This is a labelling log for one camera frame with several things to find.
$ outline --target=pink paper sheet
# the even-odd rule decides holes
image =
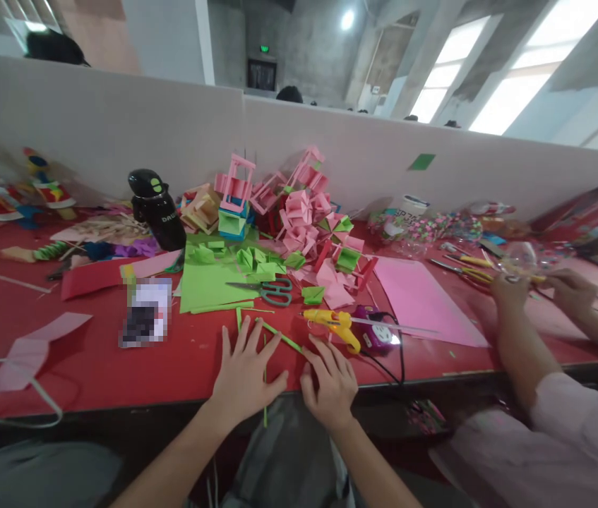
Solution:
[[[489,347],[423,263],[379,258],[374,273],[401,325],[437,330],[424,338],[462,346]]]
[[[63,313],[57,319],[12,344],[7,358],[16,363],[0,365],[0,392],[22,390],[30,383],[44,365],[49,354],[49,343],[60,339],[85,324],[90,314]]]

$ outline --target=sleeve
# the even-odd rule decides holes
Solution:
[[[534,429],[576,446],[598,460],[598,391],[563,373],[547,375],[537,387]]]

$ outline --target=hair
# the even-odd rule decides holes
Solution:
[[[286,102],[298,102],[299,104],[304,103],[304,98],[301,95],[301,92],[293,85],[282,88],[275,99]]]

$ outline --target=glue gun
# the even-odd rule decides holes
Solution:
[[[336,333],[343,342],[348,344],[348,352],[358,354],[360,352],[360,343],[350,331],[352,321],[350,314],[345,312],[333,312],[326,309],[305,310],[300,313],[308,321],[325,325],[331,332]]]

